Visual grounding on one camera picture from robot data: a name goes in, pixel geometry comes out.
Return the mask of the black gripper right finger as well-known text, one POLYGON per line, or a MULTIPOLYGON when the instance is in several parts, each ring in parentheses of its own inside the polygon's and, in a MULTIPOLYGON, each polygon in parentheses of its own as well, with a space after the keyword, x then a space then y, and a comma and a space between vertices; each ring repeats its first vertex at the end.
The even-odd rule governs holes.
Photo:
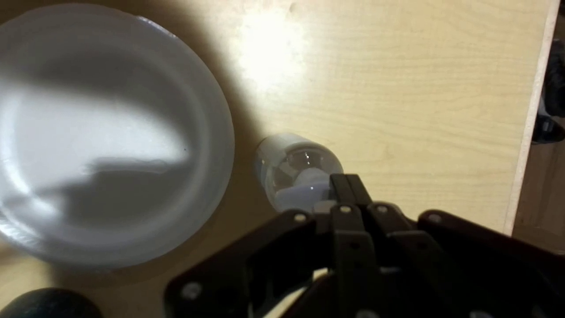
POLYGON ((374 201, 377 318, 565 318, 563 259, 457 215, 374 201))

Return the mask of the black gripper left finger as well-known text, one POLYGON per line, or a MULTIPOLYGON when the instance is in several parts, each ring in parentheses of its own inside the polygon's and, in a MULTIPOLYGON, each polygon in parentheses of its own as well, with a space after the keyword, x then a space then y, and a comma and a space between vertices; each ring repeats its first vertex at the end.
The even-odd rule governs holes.
POLYGON ((289 295, 282 318, 355 318, 372 311, 374 243, 362 180, 330 178, 326 212, 287 210, 173 277, 166 318, 261 318, 289 295))

